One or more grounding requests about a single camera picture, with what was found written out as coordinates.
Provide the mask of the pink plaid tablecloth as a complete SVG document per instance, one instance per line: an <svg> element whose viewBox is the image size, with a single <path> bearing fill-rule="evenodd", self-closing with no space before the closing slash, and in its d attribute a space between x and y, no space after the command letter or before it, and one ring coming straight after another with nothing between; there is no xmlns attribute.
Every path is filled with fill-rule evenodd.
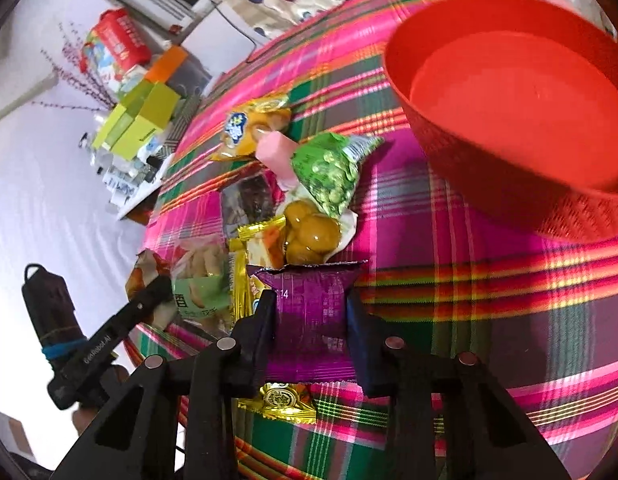
<svg viewBox="0 0 618 480"><path fill-rule="evenodd" d="M618 458L618 236L570 244L497 226L429 169L382 71L396 26L436 0L349 0L228 70L179 145L145 235L171 258L221 229L220 191L256 170L216 162L224 117L257 96L291 99L297 140L375 133L352 206L347 261L364 304L423 352L477 353L575 479Z"/></svg>

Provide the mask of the red round plastic basket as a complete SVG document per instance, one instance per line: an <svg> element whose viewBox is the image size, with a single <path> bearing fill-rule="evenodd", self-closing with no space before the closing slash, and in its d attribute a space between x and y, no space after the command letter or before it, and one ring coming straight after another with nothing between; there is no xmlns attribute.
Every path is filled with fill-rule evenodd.
<svg viewBox="0 0 618 480"><path fill-rule="evenodd" d="M542 0L439 0L387 41L391 88L431 168L492 220L618 235L618 42Z"/></svg>

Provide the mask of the clear peanut snack bag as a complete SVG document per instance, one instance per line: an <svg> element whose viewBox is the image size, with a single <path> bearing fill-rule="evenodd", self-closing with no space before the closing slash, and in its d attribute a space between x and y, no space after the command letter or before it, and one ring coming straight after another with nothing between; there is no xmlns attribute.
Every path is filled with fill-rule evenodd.
<svg viewBox="0 0 618 480"><path fill-rule="evenodd" d="M229 257L220 235L180 240L170 264L173 298L184 321L220 338L233 326Z"/></svg>

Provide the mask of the green pea snack bag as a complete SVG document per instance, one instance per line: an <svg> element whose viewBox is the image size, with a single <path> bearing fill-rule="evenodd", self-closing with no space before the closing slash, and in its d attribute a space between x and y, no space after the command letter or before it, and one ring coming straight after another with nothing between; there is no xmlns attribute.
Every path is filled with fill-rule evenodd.
<svg viewBox="0 0 618 480"><path fill-rule="evenodd" d="M338 218L356 192L362 164L383 142L380 136L319 133L292 154L292 170L319 208Z"/></svg>

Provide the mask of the gold rice bar packet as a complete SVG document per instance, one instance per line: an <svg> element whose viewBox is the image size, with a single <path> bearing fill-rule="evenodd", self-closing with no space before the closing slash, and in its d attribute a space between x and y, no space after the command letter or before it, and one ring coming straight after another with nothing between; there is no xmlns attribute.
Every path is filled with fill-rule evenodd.
<svg viewBox="0 0 618 480"><path fill-rule="evenodd" d="M248 273L247 266L281 269L285 263L285 223L285 218L278 216L241 226L237 236L229 240L230 312L234 321L253 315L262 292L268 288ZM313 425L317 420L309 389L302 384L267 382L257 396L239 400L239 407L285 422Z"/></svg>

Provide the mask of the lime green box stack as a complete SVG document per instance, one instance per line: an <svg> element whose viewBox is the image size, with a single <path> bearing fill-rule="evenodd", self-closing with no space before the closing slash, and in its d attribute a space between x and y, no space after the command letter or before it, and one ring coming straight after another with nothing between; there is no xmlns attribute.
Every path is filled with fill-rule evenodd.
<svg viewBox="0 0 618 480"><path fill-rule="evenodd" d="M111 111L92 148L131 162L140 148L166 129L180 100L167 84L142 79Z"/></svg>

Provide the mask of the dark plum snack packet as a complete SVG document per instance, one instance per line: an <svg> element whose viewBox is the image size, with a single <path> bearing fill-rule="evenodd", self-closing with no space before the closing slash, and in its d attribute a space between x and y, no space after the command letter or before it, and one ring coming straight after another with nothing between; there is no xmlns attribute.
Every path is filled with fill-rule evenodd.
<svg viewBox="0 0 618 480"><path fill-rule="evenodd" d="M223 234L235 238L241 226L269 220L274 215L271 186L263 174L253 174L220 192Z"/></svg>

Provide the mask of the dried flower branches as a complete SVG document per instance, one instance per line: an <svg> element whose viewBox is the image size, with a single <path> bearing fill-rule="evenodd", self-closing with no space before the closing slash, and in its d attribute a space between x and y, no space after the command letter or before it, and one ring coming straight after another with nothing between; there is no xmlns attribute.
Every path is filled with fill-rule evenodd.
<svg viewBox="0 0 618 480"><path fill-rule="evenodd" d="M96 107L56 105L47 102L40 102L41 106L71 108L72 110L89 110L90 112L103 112L112 110L117 104L117 99L108 90L106 84L100 80L94 70L88 65L88 61L83 56L83 41L81 40L76 26L70 22L67 26L58 22L56 29L59 32L60 58L54 58L52 53L45 49L40 49L40 55L51 67L52 75L59 82L67 84L72 90L76 90L82 96L86 96L96 103Z"/></svg>

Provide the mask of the pink jelly cup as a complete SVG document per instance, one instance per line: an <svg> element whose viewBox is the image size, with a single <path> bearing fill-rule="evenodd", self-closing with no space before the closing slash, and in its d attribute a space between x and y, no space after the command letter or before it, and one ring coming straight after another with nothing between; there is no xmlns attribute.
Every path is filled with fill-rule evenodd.
<svg viewBox="0 0 618 480"><path fill-rule="evenodd" d="M256 158L274 173L283 191L293 190L299 185L291 164L297 148L299 145L280 131L267 132L257 143Z"/></svg>

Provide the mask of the yellow chip snack bag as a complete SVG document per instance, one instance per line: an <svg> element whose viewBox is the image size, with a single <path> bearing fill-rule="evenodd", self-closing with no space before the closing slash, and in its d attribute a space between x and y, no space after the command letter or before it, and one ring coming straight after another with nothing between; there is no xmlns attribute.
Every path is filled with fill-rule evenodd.
<svg viewBox="0 0 618 480"><path fill-rule="evenodd" d="M270 132L285 133L292 119L286 93L253 99L230 110L221 131L220 144L211 155L214 162L255 156L259 141Z"/></svg>

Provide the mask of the red gift bag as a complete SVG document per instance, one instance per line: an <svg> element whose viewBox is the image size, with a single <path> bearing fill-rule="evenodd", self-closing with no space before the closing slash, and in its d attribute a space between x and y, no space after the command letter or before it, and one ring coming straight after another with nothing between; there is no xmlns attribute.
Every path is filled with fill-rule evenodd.
<svg viewBox="0 0 618 480"><path fill-rule="evenodd" d="M82 44L79 68L88 70L103 81L123 81L136 66L146 65L152 58L126 9L117 8L100 14Z"/></svg>

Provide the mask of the orange white snack bag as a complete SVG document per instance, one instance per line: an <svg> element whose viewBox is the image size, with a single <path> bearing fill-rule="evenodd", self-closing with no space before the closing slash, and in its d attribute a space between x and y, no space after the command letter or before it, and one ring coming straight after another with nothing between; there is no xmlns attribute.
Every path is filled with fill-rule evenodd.
<svg viewBox="0 0 618 480"><path fill-rule="evenodd" d="M158 275L170 276L170 266L167 260L156 252L143 249L136 255L133 269L126 280L126 296L131 300L140 290L144 289ZM175 300L170 299L158 304L152 311L146 323L157 330L165 330L177 316L178 308Z"/></svg>

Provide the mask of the orange storage box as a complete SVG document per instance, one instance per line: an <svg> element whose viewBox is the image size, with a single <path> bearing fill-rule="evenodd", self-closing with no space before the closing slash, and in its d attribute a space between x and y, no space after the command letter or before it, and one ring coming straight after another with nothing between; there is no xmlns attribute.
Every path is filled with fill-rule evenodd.
<svg viewBox="0 0 618 480"><path fill-rule="evenodd" d="M189 52L180 46L172 46L152 63L144 78L156 84L165 84L189 57Z"/></svg>

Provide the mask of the white side shelf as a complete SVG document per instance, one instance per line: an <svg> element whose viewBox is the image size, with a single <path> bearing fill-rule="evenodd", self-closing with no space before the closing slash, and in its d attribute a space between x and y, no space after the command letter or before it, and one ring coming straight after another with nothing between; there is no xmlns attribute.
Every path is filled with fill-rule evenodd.
<svg viewBox="0 0 618 480"><path fill-rule="evenodd" d="M175 132L175 125L169 124L165 132L151 136L131 160L106 148L93 148L94 132L81 137L78 146L90 156L90 166L109 193L107 210L117 220L148 225L180 136L181 133Z"/></svg>

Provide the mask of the purple snack packet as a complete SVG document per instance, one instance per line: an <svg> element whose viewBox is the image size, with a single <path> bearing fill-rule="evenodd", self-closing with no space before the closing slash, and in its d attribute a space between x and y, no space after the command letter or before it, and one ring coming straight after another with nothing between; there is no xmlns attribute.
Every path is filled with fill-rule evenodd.
<svg viewBox="0 0 618 480"><path fill-rule="evenodd" d="M249 275L275 293L269 382L345 382L355 378L346 333L346 300L363 263L267 269L248 266Z"/></svg>

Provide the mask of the black patterned tray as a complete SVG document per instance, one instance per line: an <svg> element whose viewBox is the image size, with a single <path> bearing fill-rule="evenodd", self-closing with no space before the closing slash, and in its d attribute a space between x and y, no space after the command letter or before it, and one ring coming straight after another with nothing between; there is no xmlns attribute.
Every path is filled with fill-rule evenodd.
<svg viewBox="0 0 618 480"><path fill-rule="evenodd" d="M178 148L184 133L187 132L187 128L201 106L202 99L200 94L192 94L179 101L165 130L164 139L160 141L159 150L156 152L158 158L166 159Z"/></svg>

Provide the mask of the clear yellow egg-yolk pack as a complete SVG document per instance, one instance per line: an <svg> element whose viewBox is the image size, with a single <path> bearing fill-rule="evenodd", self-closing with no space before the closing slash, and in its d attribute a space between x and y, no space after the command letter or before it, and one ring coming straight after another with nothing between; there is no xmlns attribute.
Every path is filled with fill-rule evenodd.
<svg viewBox="0 0 618 480"><path fill-rule="evenodd" d="M284 193L277 214L285 220L281 244L287 264L327 263L357 232L358 216L353 211L346 209L332 218L301 185Z"/></svg>

